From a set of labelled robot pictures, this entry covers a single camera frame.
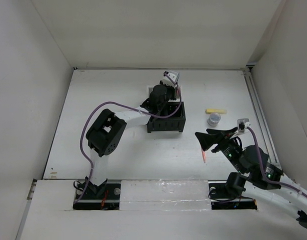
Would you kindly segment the orange red pen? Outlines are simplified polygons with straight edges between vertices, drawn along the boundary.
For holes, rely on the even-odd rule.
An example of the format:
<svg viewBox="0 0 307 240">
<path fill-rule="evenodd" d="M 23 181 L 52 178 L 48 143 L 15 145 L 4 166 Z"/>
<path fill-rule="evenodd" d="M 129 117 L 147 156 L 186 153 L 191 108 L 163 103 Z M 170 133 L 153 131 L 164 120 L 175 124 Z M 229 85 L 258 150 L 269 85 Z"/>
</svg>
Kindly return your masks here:
<svg viewBox="0 0 307 240">
<path fill-rule="evenodd" d="M 207 162 L 206 153 L 205 153 L 205 151 L 203 151 L 203 149 L 201 149 L 201 154 L 202 154 L 203 162 L 206 163 Z"/>
</svg>

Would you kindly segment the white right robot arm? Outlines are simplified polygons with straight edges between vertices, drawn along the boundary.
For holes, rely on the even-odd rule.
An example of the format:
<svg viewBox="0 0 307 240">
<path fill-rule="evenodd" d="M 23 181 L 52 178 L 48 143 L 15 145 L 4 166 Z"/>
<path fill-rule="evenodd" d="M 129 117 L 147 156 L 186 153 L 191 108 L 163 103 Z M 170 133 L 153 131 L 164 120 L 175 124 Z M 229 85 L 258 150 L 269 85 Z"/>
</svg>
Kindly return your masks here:
<svg viewBox="0 0 307 240">
<path fill-rule="evenodd" d="M 202 151 L 221 152 L 235 168 L 229 174 L 224 190 L 229 199 L 246 192 L 246 182 L 274 193 L 297 208 L 299 225 L 307 229 L 307 190 L 296 184 L 284 172 L 268 161 L 268 154 L 259 147 L 255 132 L 249 124 L 229 130 L 207 129 L 195 132 Z"/>
</svg>

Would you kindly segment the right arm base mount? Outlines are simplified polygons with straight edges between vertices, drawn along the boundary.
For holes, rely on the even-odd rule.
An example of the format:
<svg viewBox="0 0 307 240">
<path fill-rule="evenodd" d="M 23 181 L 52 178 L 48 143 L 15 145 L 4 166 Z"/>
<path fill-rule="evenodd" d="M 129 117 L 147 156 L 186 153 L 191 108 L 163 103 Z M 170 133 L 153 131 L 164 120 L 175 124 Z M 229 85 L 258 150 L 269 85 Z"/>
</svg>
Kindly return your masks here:
<svg viewBox="0 0 307 240">
<path fill-rule="evenodd" d="M 256 200 L 243 196 L 247 177 L 237 172 L 227 180 L 209 180 L 208 198 L 212 210 L 257 210 Z"/>
</svg>

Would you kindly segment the clear jar of paperclips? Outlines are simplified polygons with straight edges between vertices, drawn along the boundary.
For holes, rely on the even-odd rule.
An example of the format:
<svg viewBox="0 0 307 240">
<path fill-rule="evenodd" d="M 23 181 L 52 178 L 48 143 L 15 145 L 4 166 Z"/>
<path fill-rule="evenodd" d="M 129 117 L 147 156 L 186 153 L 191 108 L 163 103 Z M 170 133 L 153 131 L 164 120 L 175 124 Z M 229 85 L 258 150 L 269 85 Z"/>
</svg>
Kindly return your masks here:
<svg viewBox="0 0 307 240">
<path fill-rule="evenodd" d="M 212 112 L 207 119 L 207 123 L 210 126 L 215 127 L 219 124 L 220 120 L 221 120 L 221 115 L 217 112 Z"/>
</svg>

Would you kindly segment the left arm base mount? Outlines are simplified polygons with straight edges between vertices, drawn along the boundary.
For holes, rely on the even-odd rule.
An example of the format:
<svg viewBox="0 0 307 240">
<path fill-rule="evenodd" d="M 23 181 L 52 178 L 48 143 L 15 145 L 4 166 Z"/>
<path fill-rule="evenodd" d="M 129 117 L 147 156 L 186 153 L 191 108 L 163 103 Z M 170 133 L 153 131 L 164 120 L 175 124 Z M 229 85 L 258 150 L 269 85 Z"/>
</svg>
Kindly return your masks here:
<svg viewBox="0 0 307 240">
<path fill-rule="evenodd" d="M 74 210 L 100 210 L 114 211 L 120 209 L 121 181 L 108 181 L 95 185 L 88 178 L 84 182 L 78 180 L 73 182 L 75 196 L 73 202 Z"/>
</svg>

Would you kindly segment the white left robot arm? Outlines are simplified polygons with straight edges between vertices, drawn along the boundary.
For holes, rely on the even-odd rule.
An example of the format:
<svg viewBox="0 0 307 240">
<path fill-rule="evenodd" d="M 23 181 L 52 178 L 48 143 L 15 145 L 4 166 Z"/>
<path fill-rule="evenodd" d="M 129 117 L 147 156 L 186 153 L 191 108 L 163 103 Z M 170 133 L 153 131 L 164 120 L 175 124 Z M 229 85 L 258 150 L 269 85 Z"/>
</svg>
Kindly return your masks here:
<svg viewBox="0 0 307 240">
<path fill-rule="evenodd" d="M 88 117 L 81 139 L 87 140 L 90 155 L 81 146 L 82 155 L 90 163 L 89 175 L 79 186 L 82 196 L 100 198 L 108 181 L 109 156 L 117 149 L 125 130 L 146 126 L 147 132 L 182 132 L 186 122 L 184 103 L 176 75 L 166 72 L 155 85 L 149 97 L 137 108 L 123 106 L 124 111 L 114 112 L 106 108 L 93 124 Z"/>
</svg>

